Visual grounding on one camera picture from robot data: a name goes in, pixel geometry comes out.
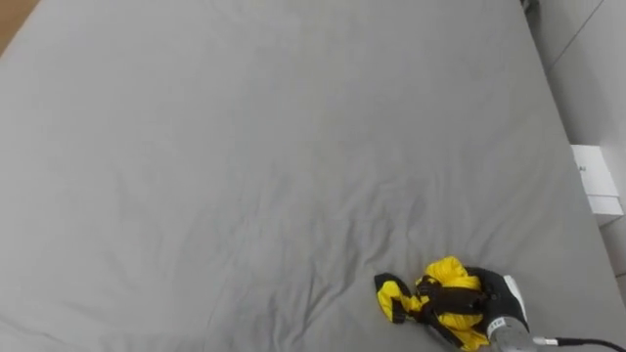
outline black cable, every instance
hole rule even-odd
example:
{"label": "black cable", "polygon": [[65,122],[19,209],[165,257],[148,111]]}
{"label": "black cable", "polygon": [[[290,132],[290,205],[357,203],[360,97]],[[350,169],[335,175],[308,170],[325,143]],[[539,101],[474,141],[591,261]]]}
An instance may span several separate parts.
{"label": "black cable", "polygon": [[626,352],[626,348],[620,347],[612,342],[595,339],[595,338],[567,338],[557,337],[555,340],[559,343],[559,346],[582,346],[582,345],[599,345],[608,348],[612,348],[618,352]]}

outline yellow and black object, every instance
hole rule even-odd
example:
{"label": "yellow and black object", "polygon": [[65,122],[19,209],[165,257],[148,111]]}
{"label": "yellow and black object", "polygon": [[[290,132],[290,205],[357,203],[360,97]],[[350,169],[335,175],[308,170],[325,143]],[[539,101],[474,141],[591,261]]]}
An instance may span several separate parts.
{"label": "yellow and black object", "polygon": [[374,277],[380,308],[394,324],[407,320],[433,327],[443,338],[464,351],[475,351],[489,341],[480,329],[481,306],[488,299],[480,280],[461,261],[446,257],[436,261],[416,281],[416,293],[397,277]]}

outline gray bed sheet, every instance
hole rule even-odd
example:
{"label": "gray bed sheet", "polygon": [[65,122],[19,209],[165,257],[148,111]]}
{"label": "gray bed sheet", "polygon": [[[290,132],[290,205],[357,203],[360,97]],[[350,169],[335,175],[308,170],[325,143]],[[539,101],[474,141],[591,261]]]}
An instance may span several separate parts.
{"label": "gray bed sheet", "polygon": [[0,114],[3,351],[444,351],[372,278],[449,254],[626,344],[518,1],[46,0]]}

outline bed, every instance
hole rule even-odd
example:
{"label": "bed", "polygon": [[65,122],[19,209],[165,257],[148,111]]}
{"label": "bed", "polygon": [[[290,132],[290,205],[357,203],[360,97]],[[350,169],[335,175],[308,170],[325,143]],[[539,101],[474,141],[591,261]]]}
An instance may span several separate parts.
{"label": "bed", "polygon": [[444,351],[373,276],[445,255],[626,344],[518,1],[46,0],[0,116],[3,351]]}

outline wooden floor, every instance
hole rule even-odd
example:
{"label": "wooden floor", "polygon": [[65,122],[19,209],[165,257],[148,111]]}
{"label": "wooden floor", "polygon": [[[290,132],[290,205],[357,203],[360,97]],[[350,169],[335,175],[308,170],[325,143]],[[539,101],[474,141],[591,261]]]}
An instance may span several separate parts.
{"label": "wooden floor", "polygon": [[0,0],[0,56],[39,0]]}

